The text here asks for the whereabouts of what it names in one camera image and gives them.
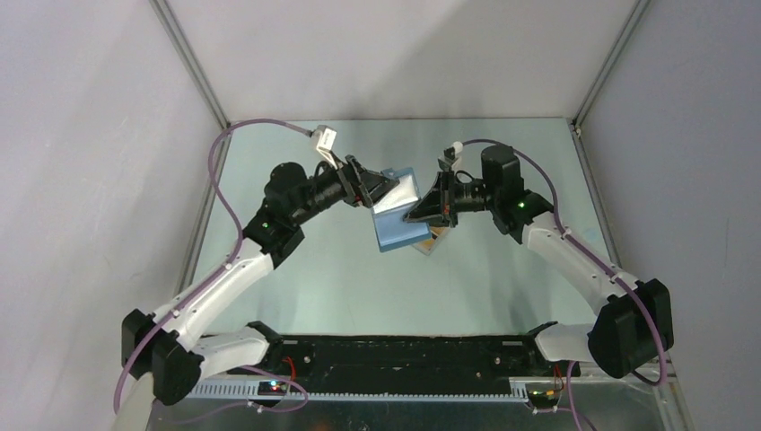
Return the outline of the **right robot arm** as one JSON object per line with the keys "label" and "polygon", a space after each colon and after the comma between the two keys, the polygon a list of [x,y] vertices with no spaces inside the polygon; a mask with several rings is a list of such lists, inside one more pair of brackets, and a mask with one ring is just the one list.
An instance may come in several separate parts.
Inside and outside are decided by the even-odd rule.
{"label": "right robot arm", "polygon": [[586,362],[613,378],[632,375],[651,386],[664,383],[667,352],[674,345],[668,288],[656,278],[642,281],[577,237],[563,222],[556,187],[537,162],[493,139],[479,142],[484,145],[480,177],[461,179],[456,163],[468,143],[454,143],[405,221],[454,228],[464,213],[488,212],[501,234],[536,253],[576,289],[596,320],[537,330],[534,343],[521,352],[531,374],[547,374],[557,362]]}

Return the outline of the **blue leather card holder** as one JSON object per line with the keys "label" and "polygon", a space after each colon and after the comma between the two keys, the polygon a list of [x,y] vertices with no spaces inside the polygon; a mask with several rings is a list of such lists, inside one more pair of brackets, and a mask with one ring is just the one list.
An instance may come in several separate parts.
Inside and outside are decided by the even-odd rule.
{"label": "blue leather card holder", "polygon": [[388,169],[386,177],[398,185],[372,207],[372,221],[380,252],[393,251],[432,238],[426,222],[407,222],[405,216],[420,201],[421,194],[414,170]]}

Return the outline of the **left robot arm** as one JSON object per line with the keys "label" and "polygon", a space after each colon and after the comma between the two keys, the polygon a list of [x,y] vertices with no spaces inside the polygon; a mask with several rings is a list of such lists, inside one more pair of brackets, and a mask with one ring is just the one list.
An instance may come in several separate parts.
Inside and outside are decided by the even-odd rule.
{"label": "left robot arm", "polygon": [[406,195],[403,180],[364,168],[349,155],[322,161],[308,176],[298,163],[281,163],[269,175],[264,199],[246,226],[238,225],[232,251],[202,282],[153,312],[137,309],[121,324],[123,375],[153,379],[153,397],[166,406],[183,400],[204,378],[253,365],[262,374],[280,369],[277,334],[250,323],[228,336],[204,336],[209,325],[249,287],[277,269],[304,239],[302,225],[338,202],[388,210]]}

